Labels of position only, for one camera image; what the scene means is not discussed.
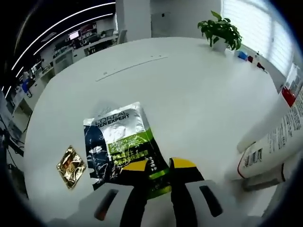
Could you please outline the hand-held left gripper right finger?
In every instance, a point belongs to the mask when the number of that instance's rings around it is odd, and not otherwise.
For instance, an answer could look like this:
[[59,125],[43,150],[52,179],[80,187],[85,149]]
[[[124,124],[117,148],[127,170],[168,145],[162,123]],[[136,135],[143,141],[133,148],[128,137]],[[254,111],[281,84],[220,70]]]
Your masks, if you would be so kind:
[[197,166],[183,158],[169,159],[171,202],[178,227],[243,227],[247,215],[232,196]]

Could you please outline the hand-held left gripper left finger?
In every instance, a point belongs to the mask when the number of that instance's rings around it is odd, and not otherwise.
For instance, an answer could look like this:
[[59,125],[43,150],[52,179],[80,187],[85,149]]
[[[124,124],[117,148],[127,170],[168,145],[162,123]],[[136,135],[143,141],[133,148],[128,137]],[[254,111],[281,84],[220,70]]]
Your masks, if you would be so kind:
[[139,227],[147,202],[147,160],[122,168],[116,183],[105,183],[79,203],[77,227]]

